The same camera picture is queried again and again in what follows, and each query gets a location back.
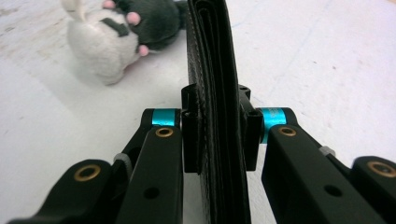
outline white plush toy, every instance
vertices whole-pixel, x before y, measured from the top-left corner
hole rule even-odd
[[[127,65],[149,53],[146,46],[139,46],[124,15],[115,10],[85,13],[81,0],[62,0],[62,5],[74,19],[67,30],[70,48],[104,84],[118,82]]]
[[[85,13],[82,0],[61,0],[70,21],[67,38],[76,57],[106,85],[123,77],[126,66],[173,43],[185,28],[186,1],[106,0]]]

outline gold rivet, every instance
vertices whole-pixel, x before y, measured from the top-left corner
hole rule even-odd
[[[389,178],[396,177],[396,170],[393,167],[385,164],[384,162],[369,161],[369,162],[367,162],[367,166],[378,175],[382,175],[384,177],[389,177]]]
[[[297,134],[296,131],[294,131],[293,129],[288,128],[288,127],[280,127],[280,128],[278,129],[278,131],[279,131],[281,134],[286,135],[286,136],[289,136],[289,137],[293,137],[294,135]]]
[[[86,165],[79,168],[75,173],[75,180],[78,182],[85,182],[91,179],[96,178],[100,173],[100,166],[96,164]]]
[[[173,130],[170,128],[161,128],[158,129],[155,134],[157,134],[159,137],[169,137],[173,134]]]

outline pink pom-pom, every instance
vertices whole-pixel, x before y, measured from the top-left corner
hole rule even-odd
[[[140,16],[135,12],[130,12],[126,16],[126,20],[133,25],[137,25],[140,22]]]
[[[103,2],[102,7],[113,9],[116,7],[116,4],[112,0],[106,0],[105,2]]]
[[[146,45],[140,45],[139,54],[142,57],[147,56],[149,54],[149,48]]]

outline white tabletop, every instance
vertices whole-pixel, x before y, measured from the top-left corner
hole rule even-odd
[[[368,155],[396,161],[394,0],[227,3],[239,83],[255,106],[291,107],[347,166]],[[67,46],[68,21],[58,1],[0,3],[0,223],[33,215],[71,165],[112,162],[145,108],[181,107],[184,31],[104,86]],[[261,146],[248,174],[253,223],[275,223],[261,183],[264,153]],[[184,223],[203,220],[199,178],[185,175]]]

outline folded leather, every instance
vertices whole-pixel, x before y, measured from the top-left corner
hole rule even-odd
[[[250,223],[248,183],[239,123],[238,80],[223,0],[190,0],[189,82],[196,84],[204,124],[201,183],[207,223]]]

